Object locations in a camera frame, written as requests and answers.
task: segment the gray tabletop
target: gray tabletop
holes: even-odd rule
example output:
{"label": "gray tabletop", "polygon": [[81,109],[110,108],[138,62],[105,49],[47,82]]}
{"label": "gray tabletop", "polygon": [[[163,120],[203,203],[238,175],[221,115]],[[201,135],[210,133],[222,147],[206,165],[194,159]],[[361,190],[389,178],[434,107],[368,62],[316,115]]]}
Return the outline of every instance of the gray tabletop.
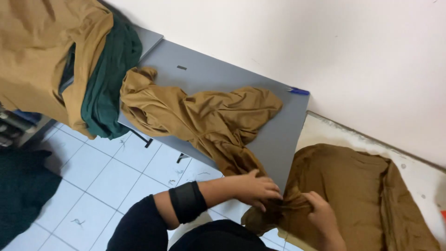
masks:
{"label": "gray tabletop", "polygon": [[[282,110],[263,126],[257,138],[247,145],[268,175],[284,191],[305,117],[309,96],[291,94],[286,85],[194,50],[161,39],[140,61],[158,71],[155,83],[178,86],[188,94],[201,91],[230,92],[252,86],[266,88],[284,103]],[[138,131],[121,113],[118,122]],[[175,136],[153,137],[190,157],[214,168],[215,162],[196,150],[189,142]]]}

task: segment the white wall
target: white wall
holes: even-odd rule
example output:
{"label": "white wall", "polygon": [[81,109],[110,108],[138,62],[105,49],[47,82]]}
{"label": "white wall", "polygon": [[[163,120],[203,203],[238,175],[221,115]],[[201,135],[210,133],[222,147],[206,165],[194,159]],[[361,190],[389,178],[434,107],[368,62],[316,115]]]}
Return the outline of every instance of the white wall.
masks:
{"label": "white wall", "polygon": [[446,0],[107,2],[170,41],[309,90],[309,110],[446,167]]}

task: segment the mustard fabric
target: mustard fabric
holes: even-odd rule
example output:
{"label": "mustard fabric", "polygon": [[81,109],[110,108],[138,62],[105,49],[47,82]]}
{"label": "mustard fabric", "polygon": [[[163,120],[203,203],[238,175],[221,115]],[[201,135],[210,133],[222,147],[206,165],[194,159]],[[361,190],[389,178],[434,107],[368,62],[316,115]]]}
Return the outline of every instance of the mustard fabric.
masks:
{"label": "mustard fabric", "polygon": [[301,240],[317,249],[318,233],[307,218],[311,207],[301,195],[310,191],[333,208],[347,250],[440,250],[390,159],[327,144],[299,150],[283,204],[268,205],[267,213],[250,208],[242,225],[256,234],[279,227],[293,244],[305,248]]}
{"label": "mustard fabric", "polygon": [[[38,112],[93,138],[81,118],[87,81],[112,13],[96,0],[0,1],[0,102]],[[58,94],[69,48],[76,43],[74,82]]]}
{"label": "mustard fabric", "polygon": [[266,175],[245,145],[280,111],[279,98],[269,90],[252,87],[187,95],[178,87],[155,85],[156,73],[149,67],[135,67],[123,80],[121,110],[138,130],[149,136],[174,135],[189,141],[226,176],[254,168]]}

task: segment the black sleeve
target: black sleeve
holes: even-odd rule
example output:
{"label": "black sleeve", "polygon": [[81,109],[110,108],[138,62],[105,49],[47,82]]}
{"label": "black sleeve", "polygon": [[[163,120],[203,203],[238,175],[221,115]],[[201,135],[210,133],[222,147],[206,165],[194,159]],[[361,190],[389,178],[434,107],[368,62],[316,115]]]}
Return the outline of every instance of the black sleeve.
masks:
{"label": "black sleeve", "polygon": [[167,225],[149,195],[122,217],[107,251],[166,251],[167,242]]}

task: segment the black garment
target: black garment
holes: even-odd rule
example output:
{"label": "black garment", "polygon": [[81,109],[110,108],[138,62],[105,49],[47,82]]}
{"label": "black garment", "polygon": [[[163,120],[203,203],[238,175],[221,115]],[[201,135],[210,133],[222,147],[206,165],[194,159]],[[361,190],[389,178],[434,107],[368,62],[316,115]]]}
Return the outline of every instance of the black garment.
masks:
{"label": "black garment", "polygon": [[48,151],[0,150],[0,250],[25,232],[61,177],[43,166]]}
{"label": "black garment", "polygon": [[[107,251],[166,251],[167,225],[153,195],[133,205],[122,217],[108,242]],[[209,222],[184,234],[169,251],[266,251],[262,240],[230,221]]]}

